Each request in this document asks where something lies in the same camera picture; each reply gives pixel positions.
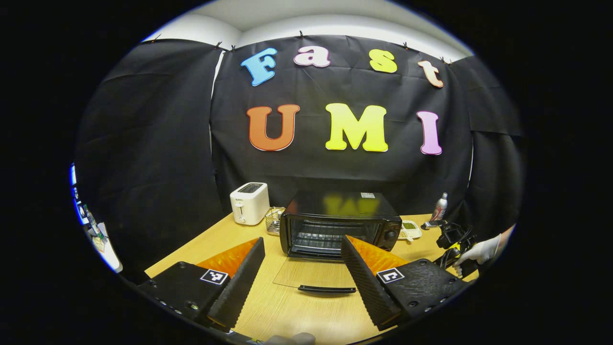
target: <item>purple letter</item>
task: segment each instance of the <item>purple letter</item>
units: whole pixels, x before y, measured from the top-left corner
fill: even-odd
[[[440,155],[443,149],[438,145],[438,136],[436,135],[436,121],[438,115],[428,111],[418,111],[417,117],[422,120],[422,128],[424,129],[424,145],[421,147],[421,152],[424,155]]]

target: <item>bottle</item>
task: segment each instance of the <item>bottle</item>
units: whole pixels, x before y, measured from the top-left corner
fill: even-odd
[[[434,212],[430,220],[441,220],[445,215],[447,209],[447,193],[443,193],[443,196],[436,202],[434,206]]]

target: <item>peach letter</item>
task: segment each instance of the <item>peach letter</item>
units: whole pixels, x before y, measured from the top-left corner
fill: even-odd
[[[428,78],[430,84],[436,87],[443,87],[443,82],[436,78],[435,73],[438,73],[438,68],[432,66],[429,61],[420,61],[417,64],[424,69],[425,77]]]

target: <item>wooden table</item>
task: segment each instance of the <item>wooden table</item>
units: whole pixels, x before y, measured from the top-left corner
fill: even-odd
[[[429,214],[401,216],[418,225],[429,217]],[[436,245],[440,234],[439,228],[422,230],[422,236],[413,242],[399,240],[392,253],[410,262],[420,258],[434,261],[444,253],[444,249]],[[233,331],[263,341],[273,335],[291,337],[308,332],[315,336],[318,345],[348,344],[383,333],[370,320],[359,292],[324,298],[273,283],[287,255],[281,250],[279,237],[266,232],[264,221],[254,226],[241,225],[235,223],[230,214],[145,272],[154,277],[178,261],[200,263],[258,237],[264,238],[266,257]],[[448,271],[455,274],[453,268]],[[470,281],[477,276],[475,271],[464,280]]]

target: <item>black cloth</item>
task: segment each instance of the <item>black cloth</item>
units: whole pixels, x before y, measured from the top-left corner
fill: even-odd
[[[186,40],[136,46],[101,82],[83,116],[78,191],[106,224],[128,279],[223,216],[208,130],[221,53],[213,48]]]
[[[329,50],[330,66],[299,66],[293,59],[300,47],[316,45]],[[243,60],[273,47],[275,76],[254,87]],[[398,70],[375,71],[369,64],[371,49],[394,55]],[[270,202],[287,206],[298,189],[381,192],[399,214],[432,212],[443,192],[449,207],[464,199],[471,161],[470,123],[459,81],[439,58],[405,50],[384,41],[349,36],[305,36],[258,42],[225,54],[215,82],[211,110],[213,161],[225,212],[228,195],[247,182],[266,182]],[[417,65],[429,61],[438,68],[443,88],[434,87]],[[353,150],[347,138],[345,150],[327,150],[330,103],[344,103],[357,119],[369,105],[386,109],[387,152]],[[292,144],[276,152],[264,152],[249,141],[252,107],[267,106],[267,136],[281,133],[277,107],[297,104]],[[441,155],[424,155],[419,111],[434,112]]]
[[[517,222],[527,170],[520,114],[498,79],[476,56],[453,62],[463,88],[473,137],[473,167],[462,205],[478,241]]]

